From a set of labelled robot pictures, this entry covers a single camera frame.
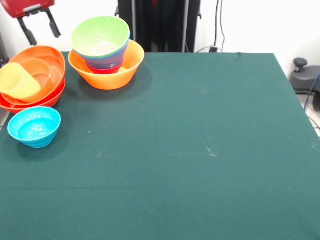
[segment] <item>bowl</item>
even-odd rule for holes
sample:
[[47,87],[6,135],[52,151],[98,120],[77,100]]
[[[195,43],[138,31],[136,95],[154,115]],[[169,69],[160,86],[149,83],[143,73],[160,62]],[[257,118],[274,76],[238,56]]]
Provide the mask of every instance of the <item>bowl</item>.
[[40,91],[31,96],[20,98],[20,101],[25,103],[33,103],[44,98],[52,91],[54,80],[52,78],[49,66],[44,60],[38,58],[28,58],[24,61],[21,61],[19,64],[39,83],[41,87]]
[[0,95],[0,108],[9,111],[12,114],[17,114],[23,110],[26,110],[31,107],[36,107],[36,106],[44,106],[44,107],[53,107],[56,105],[56,103],[59,101],[61,98],[64,90],[66,87],[66,80],[64,79],[62,83],[59,85],[59,87],[52,93],[50,94],[50,100],[43,102],[43,103],[33,103],[29,104],[26,106],[19,106],[19,105],[14,105],[9,102],[7,102],[1,95]]
[[[35,104],[34,106],[37,106],[50,100],[50,94],[53,93],[62,84],[62,81],[66,76],[66,62],[62,53],[53,47],[33,46],[14,56],[10,60],[10,63],[21,63],[24,60],[30,58],[37,58],[45,61],[49,66],[49,71],[51,72],[53,81],[51,91],[48,92],[45,96],[43,96],[41,99],[32,102],[33,104]],[[26,103],[12,97],[8,97],[7,95],[3,95],[2,97],[5,98],[7,102],[16,106],[25,107],[30,105],[30,103]]]
[[41,90],[40,84],[20,64],[10,62],[0,68],[0,92],[16,99],[30,97]]
[[88,68],[85,60],[74,50],[69,53],[68,60],[70,65],[92,87],[101,90],[114,90],[122,88],[131,81],[144,57],[144,49],[135,41],[130,40],[123,58],[122,67],[119,72],[114,74],[94,74]]
[[90,67],[89,65],[88,65],[88,68],[91,69],[91,71],[94,74],[116,74],[117,72],[119,72],[119,69],[121,68],[123,63],[124,61],[122,60],[122,62],[120,62],[118,66],[115,66],[113,68],[107,68],[107,69],[98,69],[98,68]]
[[117,51],[116,53],[113,53],[112,55],[109,56],[102,56],[102,57],[87,57],[87,56],[83,56],[81,54],[79,54],[78,52],[76,52],[77,54],[79,54],[85,61],[85,63],[92,67],[92,68],[96,68],[96,69],[106,69],[106,65],[114,65],[114,64],[118,64],[122,62],[122,60],[124,59],[124,55],[126,53],[127,47],[129,44],[129,40],[128,43],[119,51]]
[[90,68],[94,68],[94,69],[112,69],[116,66],[118,66],[119,64],[121,64],[123,62],[123,58],[112,63],[112,64],[106,64],[106,65],[98,65],[98,64],[91,64],[91,63],[88,63],[86,62],[87,66]]
[[39,149],[56,137],[61,116],[51,107],[36,106],[15,115],[8,123],[8,133],[26,146]]
[[103,57],[120,50],[129,38],[130,28],[124,20],[98,16],[78,25],[72,32],[71,43],[82,56]]

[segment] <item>green bowl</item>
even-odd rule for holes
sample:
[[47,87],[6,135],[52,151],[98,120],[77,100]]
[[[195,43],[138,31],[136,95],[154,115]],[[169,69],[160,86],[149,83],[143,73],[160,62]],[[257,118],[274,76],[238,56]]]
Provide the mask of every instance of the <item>green bowl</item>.
[[130,38],[128,24],[119,17],[99,16],[75,28],[71,36],[73,49],[83,56],[105,57],[121,49]]

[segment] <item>white wall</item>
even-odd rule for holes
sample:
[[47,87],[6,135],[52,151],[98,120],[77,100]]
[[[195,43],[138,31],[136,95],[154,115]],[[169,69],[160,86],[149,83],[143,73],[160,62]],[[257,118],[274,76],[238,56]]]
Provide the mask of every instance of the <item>white wall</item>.
[[[32,31],[38,45],[49,45],[60,51],[70,51],[71,33],[79,23],[92,17],[113,16],[117,6],[118,0],[55,0],[55,6],[50,10],[61,32],[59,38],[53,35],[46,13],[24,17],[23,20],[26,27]],[[9,57],[30,47],[18,20],[11,18],[1,4],[0,32]]]
[[[316,0],[223,0],[225,52],[275,53],[284,72],[293,69],[295,57],[320,65],[320,1]],[[198,19],[195,50],[214,42],[215,0],[201,1],[202,20]],[[80,22],[94,16],[112,16],[117,0],[56,0],[51,8],[62,33],[55,38],[45,13],[25,18],[39,45],[60,51],[71,49],[72,30]],[[28,48],[19,23],[0,6],[0,31],[10,57]],[[221,46],[219,35],[217,45]]]
[[[214,43],[216,3],[202,0],[195,50]],[[320,65],[319,9],[316,0],[223,0],[224,51],[275,53],[287,76],[296,57]]]

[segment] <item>blue bowl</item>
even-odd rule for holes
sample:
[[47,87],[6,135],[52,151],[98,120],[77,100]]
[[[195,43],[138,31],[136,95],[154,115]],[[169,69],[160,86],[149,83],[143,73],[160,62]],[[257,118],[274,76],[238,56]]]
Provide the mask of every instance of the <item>blue bowl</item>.
[[89,56],[84,56],[84,55],[80,54],[79,52],[76,52],[76,53],[84,59],[84,61],[87,65],[89,65],[93,68],[96,68],[96,69],[106,69],[104,67],[106,65],[113,65],[118,62],[121,63],[121,61],[124,59],[124,55],[127,50],[128,43],[129,43],[129,40],[126,42],[126,44],[123,46],[123,48],[121,48],[119,51],[117,51],[109,56],[89,57]]
[[97,64],[91,64],[91,63],[88,63],[88,62],[86,62],[86,64],[89,67],[94,68],[94,69],[113,69],[116,66],[118,66],[119,64],[121,64],[122,61],[123,61],[123,59],[120,59],[119,61],[116,61],[115,63],[107,64],[107,65],[97,65]]
[[15,140],[39,149],[54,140],[60,124],[59,112],[51,107],[36,106],[16,114],[8,124],[8,132]]

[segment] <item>cyan bowl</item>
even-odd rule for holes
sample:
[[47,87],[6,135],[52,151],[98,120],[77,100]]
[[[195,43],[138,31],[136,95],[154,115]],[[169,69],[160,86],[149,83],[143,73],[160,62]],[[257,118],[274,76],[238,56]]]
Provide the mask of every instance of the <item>cyan bowl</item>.
[[11,137],[31,148],[48,146],[56,137],[61,116],[51,107],[36,106],[16,114],[7,130]]

